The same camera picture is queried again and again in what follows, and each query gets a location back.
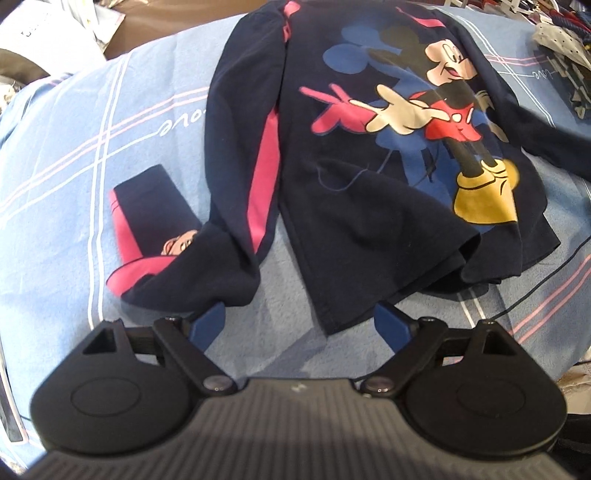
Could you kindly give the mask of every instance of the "screw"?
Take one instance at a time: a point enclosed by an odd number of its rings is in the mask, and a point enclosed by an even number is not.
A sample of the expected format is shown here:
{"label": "screw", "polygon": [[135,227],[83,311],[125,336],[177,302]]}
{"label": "screw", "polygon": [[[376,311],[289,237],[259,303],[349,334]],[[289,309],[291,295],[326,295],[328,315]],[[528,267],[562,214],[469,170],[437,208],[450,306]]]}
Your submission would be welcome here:
{"label": "screw", "polygon": [[387,393],[394,388],[394,382],[388,377],[369,377],[364,387],[370,393]]}
{"label": "screw", "polygon": [[232,379],[226,375],[212,375],[203,380],[203,386],[214,392],[225,392],[230,390],[233,385]]}

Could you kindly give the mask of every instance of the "navy sweatshirt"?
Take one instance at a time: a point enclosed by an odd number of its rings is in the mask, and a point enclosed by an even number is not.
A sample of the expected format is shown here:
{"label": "navy sweatshirt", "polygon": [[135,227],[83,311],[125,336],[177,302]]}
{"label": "navy sweatshirt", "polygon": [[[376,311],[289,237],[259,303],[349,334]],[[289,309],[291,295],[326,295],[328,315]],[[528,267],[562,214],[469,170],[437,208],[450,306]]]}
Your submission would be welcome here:
{"label": "navy sweatshirt", "polygon": [[279,211],[329,334],[379,300],[497,283],[559,243],[521,148],[591,179],[589,147],[519,107],[440,12],[270,2],[238,22],[210,87],[209,221],[122,296],[176,311],[249,303]]}

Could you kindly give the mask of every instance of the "light blue bedsheet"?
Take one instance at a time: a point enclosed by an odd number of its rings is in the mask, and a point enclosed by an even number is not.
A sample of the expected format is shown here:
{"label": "light blue bedsheet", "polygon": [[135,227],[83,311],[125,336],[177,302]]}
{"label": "light blue bedsheet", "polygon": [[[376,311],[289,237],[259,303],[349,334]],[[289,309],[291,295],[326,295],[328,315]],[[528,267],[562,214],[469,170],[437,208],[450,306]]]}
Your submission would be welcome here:
{"label": "light blue bedsheet", "polygon": [[[591,135],[557,93],[560,79],[533,48],[532,26],[459,9],[454,14],[466,17],[523,105],[548,122]],[[199,218],[207,219],[207,87],[238,19],[153,42],[91,72],[31,84],[1,117],[0,338],[23,417],[29,417],[39,383],[98,322],[121,317],[129,325],[148,325],[158,317],[121,304],[105,289],[119,266],[107,194],[162,164]],[[591,246],[585,243],[591,203],[583,181],[534,162],[561,247],[520,278],[486,292],[447,300],[415,294],[400,307],[412,316],[470,327],[532,290],[499,321],[557,378],[591,344]],[[228,309],[226,328],[207,354],[235,377],[357,377],[391,351],[371,320],[329,338],[322,334],[280,221],[261,288],[249,306]],[[4,442],[0,452],[30,465],[42,450],[31,423],[23,422],[29,441]]]}

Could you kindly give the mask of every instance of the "pink line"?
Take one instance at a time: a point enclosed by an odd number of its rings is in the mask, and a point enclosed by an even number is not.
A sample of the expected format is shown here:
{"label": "pink line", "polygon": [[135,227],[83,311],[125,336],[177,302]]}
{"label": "pink line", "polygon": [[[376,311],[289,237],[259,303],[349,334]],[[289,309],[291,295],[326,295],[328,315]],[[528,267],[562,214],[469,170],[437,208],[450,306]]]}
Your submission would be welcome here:
{"label": "pink line", "polygon": [[[131,125],[128,125],[125,128],[122,128],[121,130],[119,130],[118,132],[115,132],[114,134],[111,135],[111,139],[117,137],[118,135],[121,135],[122,133],[126,132],[127,130],[129,130],[130,128],[135,127],[136,125],[139,124],[143,124],[144,122],[147,122],[150,119],[153,119],[157,116],[162,115],[163,113],[168,112],[169,110],[172,110],[173,108],[177,107],[177,106],[183,106],[186,105],[188,103],[195,103],[198,102],[200,100],[206,99],[207,95],[203,95],[200,97],[196,97],[196,98],[191,98],[189,100],[184,100],[182,102],[175,102],[172,105],[169,105],[168,107],[166,107],[163,110],[160,110],[156,113],[152,113],[151,115],[145,116],[142,119],[134,122]],[[63,163],[62,165],[60,165],[59,167],[57,167],[55,170],[53,170],[51,173],[49,173],[47,176],[43,177],[42,179],[37,180],[36,182],[31,182],[28,187],[26,187],[24,190],[21,190],[20,192],[15,192],[15,194],[13,194],[11,197],[7,198],[7,200],[4,202],[4,205],[0,204],[0,206],[2,207],[0,209],[0,211],[4,211],[6,210],[6,208],[8,208],[12,202],[14,202],[17,198],[19,198],[20,196],[24,195],[26,192],[28,192],[31,188],[36,187],[38,185],[40,185],[41,183],[43,183],[44,181],[50,179],[51,177],[53,177],[56,173],[62,171],[64,168],[66,168],[68,165],[71,165],[72,163],[74,163],[76,160],[78,160],[81,156],[87,154],[89,151],[94,150],[97,147],[100,147],[101,145],[103,145],[106,142],[106,138],[104,140],[101,140],[101,142],[97,142],[93,145],[91,145],[90,147],[86,148],[85,150],[83,150],[82,152],[78,153],[78,155],[72,157],[69,161]]]}
{"label": "pink line", "polygon": [[277,175],[279,173],[280,152],[277,110],[274,108],[267,116],[261,136],[261,145],[256,156],[255,171],[248,195],[246,218],[251,231],[252,247],[255,253],[267,231],[267,220]]}
{"label": "pink line", "polygon": [[591,255],[587,255],[587,257],[585,258],[585,260],[583,260],[583,262],[581,263],[581,265],[570,276],[570,278],[567,281],[565,281],[559,288],[557,288],[554,291],[554,293],[552,295],[550,295],[550,297],[548,297],[542,303],[540,303],[540,305],[533,312],[531,312],[527,317],[525,317],[523,320],[521,320],[517,324],[517,326],[515,328],[513,328],[512,330],[509,330],[509,333],[511,335],[515,335],[526,323],[528,323],[533,317],[535,317],[536,315],[538,315],[539,312],[541,312],[542,309],[546,305],[548,305],[552,300],[554,300],[556,298],[556,295],[559,295],[566,287],[568,287],[573,282],[573,280],[575,279],[575,277],[577,277],[577,275],[579,275],[579,273],[581,272],[581,270],[583,269],[583,267],[585,266],[585,264],[589,260],[591,260]]}
{"label": "pink line", "polygon": [[[128,122],[131,122],[132,120],[138,118],[139,116],[152,111],[160,106],[165,105],[166,103],[170,102],[171,100],[175,100],[177,98],[181,98],[183,96],[187,96],[187,95],[191,95],[193,93],[198,93],[198,92],[203,92],[205,90],[208,90],[209,87],[201,87],[195,90],[190,90],[188,92],[183,92],[183,93],[178,93],[176,95],[173,95],[172,97],[163,100],[162,102],[156,103],[155,105],[141,111],[140,113],[136,113],[135,115],[130,116],[129,118],[126,118],[125,120],[122,120],[121,122],[119,122],[118,124],[114,125],[113,127],[111,127],[111,131],[114,130],[117,127],[120,127],[121,125],[125,125]],[[78,147],[76,147],[74,150],[72,150],[70,153],[64,155],[62,158],[60,158],[59,160],[55,161],[53,164],[49,165],[48,167],[46,167],[45,169],[41,170],[40,172],[38,172],[37,174],[35,174],[34,176],[32,176],[30,179],[28,179],[27,181],[21,183],[15,190],[14,192],[12,192],[12,194],[10,194],[3,202],[0,202],[0,207],[4,206],[5,203],[7,202],[12,202],[12,198],[18,194],[19,190],[21,188],[23,188],[25,185],[27,185],[28,183],[31,183],[34,179],[39,178],[41,175],[43,175],[44,173],[47,173],[48,171],[50,171],[53,167],[59,165],[60,163],[62,163],[63,161],[66,161],[67,158],[70,155],[75,154],[76,152],[78,152],[81,148],[83,148],[85,145],[88,145],[89,143],[93,142],[94,140],[98,139],[99,136],[95,135],[94,137],[86,140],[84,143],[80,144]]]}
{"label": "pink line", "polygon": [[540,65],[541,63],[545,62],[546,60],[533,61],[531,63],[513,63],[511,61],[495,60],[495,59],[488,59],[488,61],[493,61],[495,63],[500,63],[501,65],[515,65],[517,67],[531,67],[532,65]]}
{"label": "pink line", "polygon": [[561,300],[561,302],[560,302],[560,303],[559,303],[559,304],[558,304],[556,307],[554,307],[552,310],[550,310],[550,311],[548,312],[548,315],[546,315],[544,318],[542,318],[542,319],[540,320],[540,322],[539,322],[537,325],[535,325],[535,326],[534,326],[534,327],[533,327],[531,330],[529,330],[529,331],[528,331],[528,332],[527,332],[527,333],[526,333],[526,334],[525,334],[523,337],[521,337],[521,338],[518,340],[518,343],[519,343],[520,345],[522,345],[522,344],[523,344],[523,343],[524,343],[524,342],[525,342],[525,341],[526,341],[526,340],[527,340],[529,337],[531,337],[531,336],[532,336],[532,335],[533,335],[533,334],[534,334],[534,333],[535,333],[537,330],[539,330],[539,329],[542,327],[542,325],[543,325],[543,324],[545,324],[545,323],[546,323],[548,320],[550,320],[550,317],[551,317],[552,315],[554,315],[554,314],[555,314],[557,311],[559,311],[559,310],[560,310],[560,309],[563,307],[563,305],[564,305],[565,303],[567,303],[567,302],[568,302],[568,301],[571,299],[571,297],[572,297],[572,296],[573,296],[575,293],[577,293],[577,292],[579,291],[579,289],[581,288],[581,286],[583,285],[583,283],[585,282],[585,280],[587,280],[587,277],[588,277],[589,275],[591,275],[591,268],[590,268],[590,269],[588,269],[588,270],[585,272],[585,275],[583,276],[583,278],[581,278],[581,280],[579,281],[579,283],[577,283],[577,285],[575,286],[575,288],[573,288],[573,289],[572,289],[572,291],[571,291],[571,292],[570,292],[570,293],[569,293],[569,294],[568,294],[568,295],[567,295],[565,298],[563,298],[563,299]]}
{"label": "pink line", "polygon": [[488,53],[487,53],[487,54],[485,54],[484,56],[485,56],[486,58],[488,58],[488,57],[492,57],[492,58],[495,58],[495,59],[503,59],[503,60],[518,60],[518,61],[521,61],[521,60],[542,60],[542,59],[544,59],[544,58],[545,58],[543,55],[540,55],[540,56],[538,56],[538,57],[526,57],[526,58],[524,58],[524,59],[515,59],[515,58],[513,58],[513,57],[501,57],[500,55],[490,55],[490,54],[488,54]]}

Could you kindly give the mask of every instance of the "round pad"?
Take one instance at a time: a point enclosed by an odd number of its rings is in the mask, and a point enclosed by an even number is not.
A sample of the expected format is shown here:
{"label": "round pad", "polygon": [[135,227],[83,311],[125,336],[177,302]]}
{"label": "round pad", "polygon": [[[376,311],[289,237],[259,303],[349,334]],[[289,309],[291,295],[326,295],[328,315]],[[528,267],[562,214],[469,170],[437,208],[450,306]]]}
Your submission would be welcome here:
{"label": "round pad", "polygon": [[406,395],[413,422],[460,455],[500,459],[549,446],[566,416],[560,390],[513,356],[479,355],[420,375]]}

